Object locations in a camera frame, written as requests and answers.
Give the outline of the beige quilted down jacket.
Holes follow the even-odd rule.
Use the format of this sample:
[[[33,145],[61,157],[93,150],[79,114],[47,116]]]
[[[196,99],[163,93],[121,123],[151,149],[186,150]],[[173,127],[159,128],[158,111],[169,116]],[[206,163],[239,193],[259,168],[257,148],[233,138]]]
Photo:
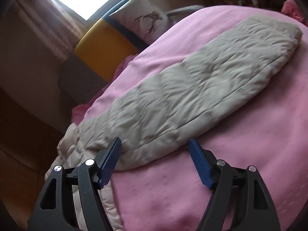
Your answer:
[[[225,31],[182,62],[145,79],[115,99],[100,115],[71,124],[55,163],[81,168],[105,151],[113,138],[122,141],[114,183],[98,191],[112,230],[123,230],[120,202],[113,192],[129,192],[142,229],[192,230],[206,208],[192,162],[182,146],[210,130],[264,89],[288,62],[302,37],[293,23],[252,15]]]

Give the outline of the brown wooden wardrobe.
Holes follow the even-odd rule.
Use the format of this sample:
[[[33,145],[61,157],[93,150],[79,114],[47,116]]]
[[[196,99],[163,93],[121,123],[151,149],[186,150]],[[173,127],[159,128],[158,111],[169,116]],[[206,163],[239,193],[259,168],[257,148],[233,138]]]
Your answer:
[[[1,90],[1,203],[27,229],[62,134]]]

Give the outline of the pink bed blanket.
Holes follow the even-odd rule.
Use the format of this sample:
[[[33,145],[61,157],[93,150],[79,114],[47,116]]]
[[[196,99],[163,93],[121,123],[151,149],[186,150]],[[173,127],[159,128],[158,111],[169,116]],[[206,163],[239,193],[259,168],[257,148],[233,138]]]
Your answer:
[[[93,103],[85,119],[152,74],[181,62],[261,9],[213,6],[184,18],[132,60]],[[257,167],[286,230],[307,201],[307,27],[292,59],[242,108],[199,138],[231,166]],[[187,148],[111,179],[125,230],[195,230],[211,192]]]

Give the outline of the grey yellow blue headboard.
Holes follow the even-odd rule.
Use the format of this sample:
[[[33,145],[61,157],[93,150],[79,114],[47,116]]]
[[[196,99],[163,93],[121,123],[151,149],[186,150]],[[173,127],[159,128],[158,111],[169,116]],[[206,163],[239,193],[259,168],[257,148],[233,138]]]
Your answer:
[[[108,10],[83,36],[59,72],[58,86],[75,104],[88,103],[113,79],[125,58],[148,47],[110,14],[130,0]]]

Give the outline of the left pink curtain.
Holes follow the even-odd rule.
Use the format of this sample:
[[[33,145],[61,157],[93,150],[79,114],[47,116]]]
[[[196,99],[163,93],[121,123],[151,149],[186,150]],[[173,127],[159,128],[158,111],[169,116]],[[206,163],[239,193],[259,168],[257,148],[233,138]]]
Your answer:
[[[15,0],[12,8],[59,62],[69,58],[87,31],[55,0]]]

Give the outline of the red ruffled quilt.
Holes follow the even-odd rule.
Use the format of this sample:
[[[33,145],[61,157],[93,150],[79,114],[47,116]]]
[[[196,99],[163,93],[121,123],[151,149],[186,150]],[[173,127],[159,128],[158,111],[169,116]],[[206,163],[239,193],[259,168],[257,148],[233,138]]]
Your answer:
[[[308,26],[307,20],[302,15],[301,10],[294,0],[285,0],[281,9],[281,13]]]

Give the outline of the deer print pillow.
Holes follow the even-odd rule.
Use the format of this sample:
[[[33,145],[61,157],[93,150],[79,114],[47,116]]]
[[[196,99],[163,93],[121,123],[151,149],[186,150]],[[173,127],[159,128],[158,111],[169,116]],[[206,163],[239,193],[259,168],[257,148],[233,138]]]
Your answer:
[[[149,0],[129,0],[109,17],[148,45],[153,44],[173,26],[173,21],[166,13]]]

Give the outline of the grey curved bed rail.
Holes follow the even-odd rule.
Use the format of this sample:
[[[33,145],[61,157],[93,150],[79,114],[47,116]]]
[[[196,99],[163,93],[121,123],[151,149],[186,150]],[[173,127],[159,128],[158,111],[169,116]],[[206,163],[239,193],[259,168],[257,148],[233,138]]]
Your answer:
[[[202,6],[202,5],[185,6],[185,7],[170,10],[166,12],[166,15],[170,18],[188,16],[204,8],[205,6]]]

